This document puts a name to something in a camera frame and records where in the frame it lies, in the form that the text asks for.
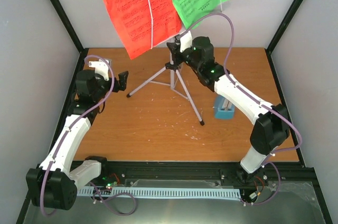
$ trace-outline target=white wall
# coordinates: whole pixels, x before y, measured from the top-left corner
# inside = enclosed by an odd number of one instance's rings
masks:
[[[338,0],[304,0],[273,52],[293,122],[338,223]]]
[[[25,176],[46,156],[78,52],[49,0],[0,0],[1,223],[15,223]]]
[[[123,47],[102,0],[60,0],[85,47]],[[292,0],[230,0],[223,12],[232,19],[235,46],[267,47]],[[209,36],[214,46],[227,47],[228,23],[213,17],[193,31]]]

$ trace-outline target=wooden table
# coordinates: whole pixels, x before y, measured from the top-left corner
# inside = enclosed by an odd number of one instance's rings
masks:
[[[215,57],[223,62],[226,48],[216,48]],[[238,109],[232,120],[214,118],[216,94],[202,86],[192,70],[184,66],[182,77],[202,113],[204,126],[189,103],[169,87],[149,83],[131,98],[126,94],[157,72],[169,60],[166,48],[154,48],[130,60],[125,49],[90,49],[112,59],[115,74],[129,71],[127,90],[112,93],[105,111],[86,134],[75,160],[89,155],[110,161],[204,161],[238,162],[250,147],[253,125]],[[227,68],[248,89],[273,104],[280,103],[263,48],[234,48]],[[169,71],[156,80],[168,82]],[[291,137],[282,147],[293,146]],[[280,153],[275,161],[298,161],[295,151]]]

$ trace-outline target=red paper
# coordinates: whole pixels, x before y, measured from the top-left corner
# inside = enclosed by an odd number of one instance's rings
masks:
[[[148,0],[104,0],[110,19],[131,59],[151,48],[151,15]],[[178,34],[182,23],[172,0],[150,0],[153,13],[153,46]]]

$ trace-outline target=blue container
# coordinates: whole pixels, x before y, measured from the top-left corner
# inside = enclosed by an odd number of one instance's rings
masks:
[[[222,106],[227,100],[220,95],[217,95],[214,103],[214,114],[217,119],[232,119],[234,114],[234,104],[231,104],[229,109],[223,109]]]

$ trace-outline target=white ruler-like strip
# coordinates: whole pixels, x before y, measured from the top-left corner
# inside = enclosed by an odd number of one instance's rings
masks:
[[[103,197],[110,197],[119,193],[127,192],[138,199],[225,199],[239,200],[238,189],[187,189],[187,188],[137,188],[137,187],[114,187],[111,194],[102,193]],[[85,186],[78,191],[78,196],[92,196],[94,188]]]

